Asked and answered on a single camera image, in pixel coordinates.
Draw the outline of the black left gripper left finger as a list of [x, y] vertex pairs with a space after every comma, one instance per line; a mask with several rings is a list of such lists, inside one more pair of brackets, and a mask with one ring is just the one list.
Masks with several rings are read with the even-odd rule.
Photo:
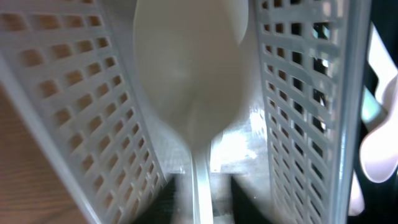
[[171, 177], [150, 205], [132, 221], [132, 224], [171, 224], [176, 192], [177, 181], [175, 177]]

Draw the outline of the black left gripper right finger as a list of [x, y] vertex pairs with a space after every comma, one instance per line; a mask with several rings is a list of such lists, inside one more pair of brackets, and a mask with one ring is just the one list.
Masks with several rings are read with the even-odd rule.
[[230, 177], [231, 206], [235, 224], [272, 224], [248, 197], [235, 176]]

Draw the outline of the white plastic spoon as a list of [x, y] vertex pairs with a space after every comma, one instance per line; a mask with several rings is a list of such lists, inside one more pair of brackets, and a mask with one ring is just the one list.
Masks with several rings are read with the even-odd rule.
[[212, 140], [245, 97], [239, 49], [247, 1], [141, 0], [134, 16], [136, 72], [160, 120], [188, 151], [195, 223], [212, 223]]

